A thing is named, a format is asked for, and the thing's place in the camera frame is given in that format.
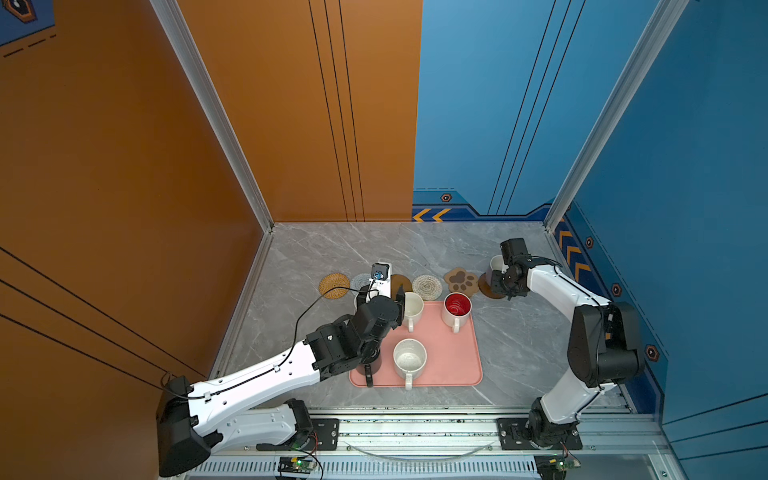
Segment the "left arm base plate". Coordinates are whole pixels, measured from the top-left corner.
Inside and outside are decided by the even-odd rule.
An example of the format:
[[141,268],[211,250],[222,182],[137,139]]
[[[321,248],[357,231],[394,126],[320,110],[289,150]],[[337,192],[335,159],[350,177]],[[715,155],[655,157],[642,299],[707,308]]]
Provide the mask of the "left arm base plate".
[[281,444],[259,443],[257,451],[334,451],[337,449],[340,420],[338,418],[311,418],[299,422],[294,434]]

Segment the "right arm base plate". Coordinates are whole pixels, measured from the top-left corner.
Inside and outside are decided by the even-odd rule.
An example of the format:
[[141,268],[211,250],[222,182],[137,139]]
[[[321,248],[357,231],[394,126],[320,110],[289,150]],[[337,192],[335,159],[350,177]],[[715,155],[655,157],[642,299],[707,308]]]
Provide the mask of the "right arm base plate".
[[496,420],[498,437],[503,450],[582,450],[578,422],[551,424],[545,420],[531,423],[522,417]]

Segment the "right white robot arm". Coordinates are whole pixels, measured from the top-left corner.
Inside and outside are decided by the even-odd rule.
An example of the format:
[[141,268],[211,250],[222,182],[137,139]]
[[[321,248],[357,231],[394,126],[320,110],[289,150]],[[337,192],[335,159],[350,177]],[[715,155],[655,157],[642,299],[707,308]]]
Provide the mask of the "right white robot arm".
[[643,342],[636,309],[588,290],[558,262],[532,255],[525,240],[500,244],[506,270],[494,270],[491,291],[508,299],[536,293],[571,321],[568,369],[532,403],[520,437],[538,449],[563,447],[581,414],[605,391],[643,373]]

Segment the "white mug purple handle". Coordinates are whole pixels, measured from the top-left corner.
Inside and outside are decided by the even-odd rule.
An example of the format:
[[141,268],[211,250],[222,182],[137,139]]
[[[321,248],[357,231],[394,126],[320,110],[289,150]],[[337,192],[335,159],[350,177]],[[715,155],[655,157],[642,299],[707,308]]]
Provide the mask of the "white mug purple handle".
[[504,258],[502,255],[495,255],[491,258],[489,261],[488,268],[485,272],[485,278],[486,283],[489,287],[492,286],[492,280],[493,280],[493,273],[495,271],[499,271],[501,274],[504,274],[506,270],[508,269],[507,265],[504,262]]

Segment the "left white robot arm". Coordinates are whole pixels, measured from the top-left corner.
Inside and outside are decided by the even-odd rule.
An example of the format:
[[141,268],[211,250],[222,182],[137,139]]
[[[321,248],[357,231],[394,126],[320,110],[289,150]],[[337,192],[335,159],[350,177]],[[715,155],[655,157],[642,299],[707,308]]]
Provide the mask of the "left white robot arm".
[[263,409],[256,420],[240,414],[283,394],[346,374],[373,362],[387,334],[404,319],[406,295],[376,294],[352,314],[324,324],[288,350],[214,380],[186,377],[162,384],[156,411],[158,467],[173,477],[205,462],[225,446],[255,442],[267,450],[304,445],[312,421],[305,404],[290,399]]

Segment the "paw print brown coaster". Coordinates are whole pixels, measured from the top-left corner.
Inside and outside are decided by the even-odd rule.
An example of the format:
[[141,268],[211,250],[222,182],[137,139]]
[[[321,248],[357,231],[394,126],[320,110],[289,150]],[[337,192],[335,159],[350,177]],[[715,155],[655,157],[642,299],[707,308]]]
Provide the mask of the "paw print brown coaster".
[[449,271],[443,279],[448,286],[449,293],[462,293],[467,297],[472,297],[480,290],[478,274],[469,272],[462,267],[456,267]]

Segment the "woven orange round coaster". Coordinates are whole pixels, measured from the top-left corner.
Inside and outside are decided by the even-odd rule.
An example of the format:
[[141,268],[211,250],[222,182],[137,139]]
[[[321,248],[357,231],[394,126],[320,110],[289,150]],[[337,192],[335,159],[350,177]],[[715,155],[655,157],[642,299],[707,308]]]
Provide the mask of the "woven orange round coaster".
[[318,285],[319,293],[326,299],[336,300],[344,297],[350,290],[350,279],[341,273],[325,276]]

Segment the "grey round patterned coaster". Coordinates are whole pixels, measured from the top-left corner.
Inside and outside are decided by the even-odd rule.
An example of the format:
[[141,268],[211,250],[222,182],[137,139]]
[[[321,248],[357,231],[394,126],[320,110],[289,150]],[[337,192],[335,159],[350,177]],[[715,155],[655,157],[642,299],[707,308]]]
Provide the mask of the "grey round patterned coaster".
[[350,281],[350,288],[353,293],[367,292],[371,284],[369,274],[358,274]]

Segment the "dark brown round coaster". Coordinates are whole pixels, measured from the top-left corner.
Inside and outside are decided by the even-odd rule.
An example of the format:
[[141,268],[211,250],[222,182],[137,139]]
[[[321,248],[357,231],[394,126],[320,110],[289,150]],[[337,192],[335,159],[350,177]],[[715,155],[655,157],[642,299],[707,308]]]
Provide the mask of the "dark brown round coaster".
[[478,286],[480,292],[490,299],[504,299],[506,295],[504,293],[497,294],[492,289],[487,281],[487,273],[483,273],[478,280]]

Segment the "black mug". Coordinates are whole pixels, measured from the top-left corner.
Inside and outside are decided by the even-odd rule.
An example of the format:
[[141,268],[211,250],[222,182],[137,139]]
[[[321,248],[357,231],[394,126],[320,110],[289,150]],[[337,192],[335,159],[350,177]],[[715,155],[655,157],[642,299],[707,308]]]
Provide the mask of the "black mug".
[[380,370],[381,364],[381,359],[377,358],[369,363],[360,364],[356,368],[356,371],[363,376],[367,388],[374,387],[374,375]]

